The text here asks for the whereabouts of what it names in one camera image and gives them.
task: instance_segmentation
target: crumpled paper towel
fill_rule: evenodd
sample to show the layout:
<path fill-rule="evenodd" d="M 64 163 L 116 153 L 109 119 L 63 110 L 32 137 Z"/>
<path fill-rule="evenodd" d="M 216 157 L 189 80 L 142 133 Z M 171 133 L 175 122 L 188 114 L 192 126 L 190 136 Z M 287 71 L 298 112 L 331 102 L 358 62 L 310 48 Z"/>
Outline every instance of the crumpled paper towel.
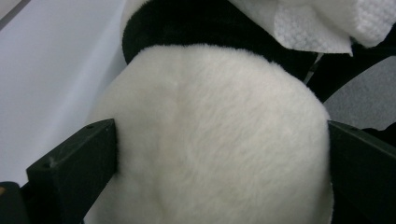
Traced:
<path fill-rule="evenodd" d="M 351 54 L 351 38 L 370 48 L 396 22 L 396 0 L 229 0 L 283 47 Z"/>

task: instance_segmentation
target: gray surface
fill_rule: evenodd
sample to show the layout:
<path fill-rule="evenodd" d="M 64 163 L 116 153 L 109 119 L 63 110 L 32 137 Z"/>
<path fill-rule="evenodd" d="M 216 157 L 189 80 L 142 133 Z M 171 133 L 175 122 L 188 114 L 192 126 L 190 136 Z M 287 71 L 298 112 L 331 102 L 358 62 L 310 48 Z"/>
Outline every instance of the gray surface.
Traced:
<path fill-rule="evenodd" d="M 332 120 L 383 130 L 396 122 L 396 57 L 349 81 L 325 102 Z"/>

